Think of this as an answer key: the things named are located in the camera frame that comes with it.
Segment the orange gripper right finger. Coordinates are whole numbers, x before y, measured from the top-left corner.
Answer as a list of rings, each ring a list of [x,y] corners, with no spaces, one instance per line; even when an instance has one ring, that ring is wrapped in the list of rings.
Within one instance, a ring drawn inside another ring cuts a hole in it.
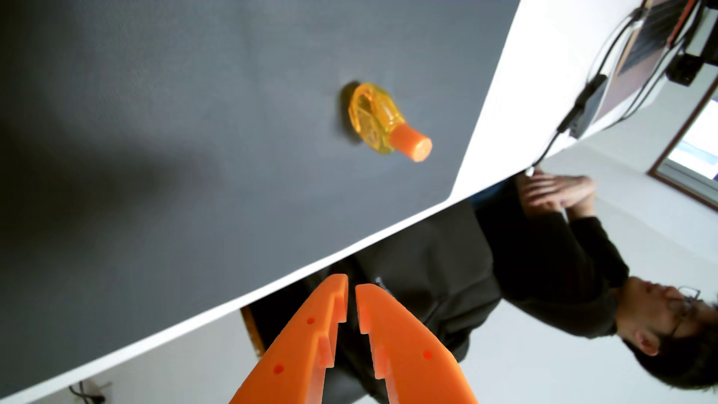
[[[373,284],[358,285],[355,298],[390,403],[478,403],[454,355],[398,300]]]

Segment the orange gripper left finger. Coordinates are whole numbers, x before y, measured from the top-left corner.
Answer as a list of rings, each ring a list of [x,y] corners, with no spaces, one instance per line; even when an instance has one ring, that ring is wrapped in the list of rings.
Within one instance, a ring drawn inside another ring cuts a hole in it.
[[[321,403],[334,367],[338,324],[347,319],[348,277],[334,274],[304,301],[230,403]]]

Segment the person's hand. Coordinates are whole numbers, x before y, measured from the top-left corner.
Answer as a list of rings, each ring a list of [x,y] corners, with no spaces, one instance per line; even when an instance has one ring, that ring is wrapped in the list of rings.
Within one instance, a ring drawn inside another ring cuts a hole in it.
[[[526,216],[565,213],[569,221],[595,217],[596,183],[588,176],[554,175],[537,170],[515,180]]]

